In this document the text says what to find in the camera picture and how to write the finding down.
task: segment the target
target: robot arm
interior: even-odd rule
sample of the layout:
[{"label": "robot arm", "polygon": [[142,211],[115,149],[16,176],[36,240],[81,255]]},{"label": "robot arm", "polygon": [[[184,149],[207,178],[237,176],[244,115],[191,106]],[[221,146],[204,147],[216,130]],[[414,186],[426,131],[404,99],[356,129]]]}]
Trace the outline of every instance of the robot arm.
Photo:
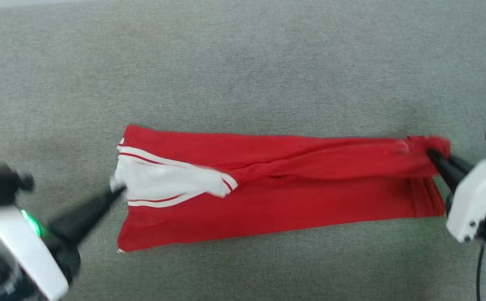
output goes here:
[{"label": "robot arm", "polygon": [[59,300],[79,272],[77,246],[125,190],[108,190],[48,224],[15,205],[19,190],[33,188],[0,165],[0,301]]},{"label": "robot arm", "polygon": [[451,189],[446,202],[446,226],[459,242],[486,242],[486,159],[476,166],[450,156],[444,158],[434,149],[428,156]]}]

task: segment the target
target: white stripe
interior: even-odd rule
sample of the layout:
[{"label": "white stripe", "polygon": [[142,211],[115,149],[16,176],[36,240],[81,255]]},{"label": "white stripe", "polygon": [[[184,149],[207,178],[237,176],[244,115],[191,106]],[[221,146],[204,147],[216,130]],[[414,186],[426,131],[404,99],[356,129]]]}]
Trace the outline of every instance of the white stripe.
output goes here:
[{"label": "white stripe", "polygon": [[147,198],[141,198],[139,200],[149,200],[149,201],[162,201],[165,199],[174,198],[175,196],[179,196],[179,194],[165,194],[165,196],[149,196]]},{"label": "white stripe", "polygon": [[124,145],[124,138],[121,139],[121,141],[118,143],[117,145],[117,150],[120,152],[120,150],[122,149],[122,147],[120,145]]},{"label": "white stripe", "polygon": [[199,196],[202,193],[195,193],[195,194],[184,194],[183,196],[180,196],[178,198],[168,200],[166,202],[148,202],[148,201],[128,201],[128,206],[147,206],[147,207],[155,207],[155,208],[165,208],[165,207],[170,207],[174,206],[175,204],[180,204],[181,202],[185,202],[191,198],[194,198],[195,196]]},{"label": "white stripe", "polygon": [[149,162],[149,161],[145,161],[145,160],[143,160],[141,158],[137,158],[137,157],[134,157],[134,156],[129,156],[129,155],[126,155],[126,154],[121,154],[121,153],[119,153],[118,159],[119,160],[136,161],[136,162],[139,162],[141,164],[147,164],[147,165],[150,165],[150,166],[163,166],[163,165],[166,165],[166,164],[162,164],[162,163],[152,163],[152,162]]},{"label": "white stripe", "polygon": [[228,183],[230,185],[230,187],[232,188],[232,190],[235,190],[238,187],[237,181],[235,181],[235,179],[232,178],[232,176],[230,176],[229,174],[222,173],[221,174],[221,177],[223,178],[223,180],[226,181],[226,183]]},{"label": "white stripe", "polygon": [[225,194],[226,195],[230,194],[230,192],[232,191],[230,185],[227,185],[226,183],[223,182],[223,187],[224,187]]},{"label": "white stripe", "polygon": [[196,166],[194,166],[193,164],[189,164],[189,163],[185,163],[185,162],[180,162],[180,161],[169,160],[169,159],[166,159],[166,158],[161,158],[161,157],[158,157],[156,155],[153,155],[153,154],[151,154],[149,152],[146,152],[146,151],[144,151],[142,149],[138,149],[138,148],[135,148],[135,147],[124,146],[120,150],[120,152],[121,153],[134,154],[136,156],[140,156],[140,157],[146,158],[148,160],[152,160],[152,161],[155,161],[155,162],[160,162],[160,163],[163,163],[163,164],[181,166],[181,167],[185,167],[185,168],[196,168]]},{"label": "white stripe", "polygon": [[[160,163],[163,163],[163,164],[174,165],[174,166],[181,166],[181,167],[185,167],[185,168],[199,168],[198,166],[195,166],[193,164],[189,164],[189,163],[185,163],[185,162],[180,162],[180,161],[175,161],[175,160],[169,160],[169,159],[166,159],[166,158],[161,158],[161,157],[158,157],[156,155],[153,155],[153,154],[151,154],[149,152],[146,152],[145,150],[142,150],[142,149],[139,149],[139,148],[135,148],[135,147],[124,146],[124,147],[122,147],[122,149],[120,150],[120,152],[121,153],[134,154],[136,156],[140,156],[140,157],[146,158],[148,160],[152,160],[152,161],[155,161],[155,162],[160,162]],[[221,176],[230,185],[230,187],[232,188],[232,190],[235,190],[238,187],[237,181],[232,176],[230,176],[229,174],[227,174],[227,173],[221,173]]]}]

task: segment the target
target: gray carpet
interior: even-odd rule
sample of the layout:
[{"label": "gray carpet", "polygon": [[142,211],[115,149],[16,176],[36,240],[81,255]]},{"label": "gray carpet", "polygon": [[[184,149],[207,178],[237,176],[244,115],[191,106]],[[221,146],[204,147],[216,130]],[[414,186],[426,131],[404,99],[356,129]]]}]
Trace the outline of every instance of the gray carpet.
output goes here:
[{"label": "gray carpet", "polygon": [[[39,217],[101,191],[115,143],[158,130],[437,134],[486,157],[486,1],[131,0],[0,9],[0,161]],[[444,217],[117,255],[119,204],[66,300],[475,298],[478,246]],[[486,300],[486,261],[482,295]]]}]

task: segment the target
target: white plastic casing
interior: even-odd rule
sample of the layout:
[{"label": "white plastic casing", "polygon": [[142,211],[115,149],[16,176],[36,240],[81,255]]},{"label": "white plastic casing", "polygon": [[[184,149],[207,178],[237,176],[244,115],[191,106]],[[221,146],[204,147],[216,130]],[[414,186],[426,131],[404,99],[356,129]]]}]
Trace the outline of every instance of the white plastic casing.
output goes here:
[{"label": "white plastic casing", "polygon": [[459,183],[446,226],[459,242],[473,240],[486,216],[486,160]]},{"label": "white plastic casing", "polygon": [[16,206],[0,207],[0,240],[46,299],[62,299],[69,283]]}]

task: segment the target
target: green led light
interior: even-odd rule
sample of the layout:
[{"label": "green led light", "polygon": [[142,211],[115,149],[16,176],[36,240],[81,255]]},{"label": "green led light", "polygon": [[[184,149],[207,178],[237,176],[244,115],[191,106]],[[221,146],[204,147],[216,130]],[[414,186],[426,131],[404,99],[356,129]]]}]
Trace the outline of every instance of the green led light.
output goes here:
[{"label": "green led light", "polygon": [[38,221],[34,217],[29,215],[29,213],[27,213],[27,211],[20,210],[20,212],[22,213],[24,219],[29,224],[29,227],[31,228],[31,230],[33,230],[33,232],[35,232],[35,234],[37,234],[37,236],[41,236],[44,233],[44,228],[42,228],[42,225],[40,225],[40,223],[38,223]]}]

